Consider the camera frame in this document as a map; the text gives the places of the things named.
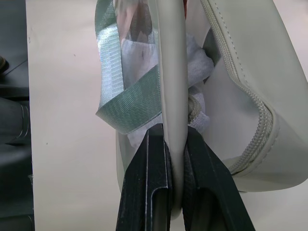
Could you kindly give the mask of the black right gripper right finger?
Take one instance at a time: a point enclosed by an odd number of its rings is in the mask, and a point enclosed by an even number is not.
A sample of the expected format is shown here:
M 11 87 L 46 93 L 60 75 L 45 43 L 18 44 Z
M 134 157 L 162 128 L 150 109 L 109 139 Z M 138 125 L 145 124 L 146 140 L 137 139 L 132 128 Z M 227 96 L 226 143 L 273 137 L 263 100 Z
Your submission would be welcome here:
M 188 128 L 182 212 L 187 231 L 247 231 L 249 215 L 230 171 Z

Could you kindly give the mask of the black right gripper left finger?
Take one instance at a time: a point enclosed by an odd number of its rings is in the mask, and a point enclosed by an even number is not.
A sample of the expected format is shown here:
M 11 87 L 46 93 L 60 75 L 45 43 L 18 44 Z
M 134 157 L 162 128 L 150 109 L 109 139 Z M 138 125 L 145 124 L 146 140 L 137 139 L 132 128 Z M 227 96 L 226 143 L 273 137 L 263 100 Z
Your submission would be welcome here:
M 168 231 L 175 183 L 162 124 L 147 130 L 124 174 L 119 231 Z

